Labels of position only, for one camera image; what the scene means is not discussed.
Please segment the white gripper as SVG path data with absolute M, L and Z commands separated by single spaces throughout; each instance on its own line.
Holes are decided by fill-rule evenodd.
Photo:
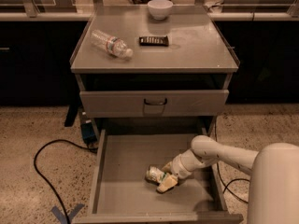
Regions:
M 173 188 L 177 183 L 178 179 L 188 178 L 194 171 L 194 162 L 192 154 L 179 154 L 172 162 L 168 162 L 163 168 L 163 174 L 158 178 L 158 188 L 159 193 L 165 193 L 171 188 Z

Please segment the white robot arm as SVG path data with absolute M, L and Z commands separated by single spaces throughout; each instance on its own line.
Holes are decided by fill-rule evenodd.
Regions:
M 299 146 L 289 143 L 253 151 L 197 135 L 187 151 L 162 169 L 158 191 L 164 193 L 218 161 L 250 176 L 247 224 L 299 224 Z

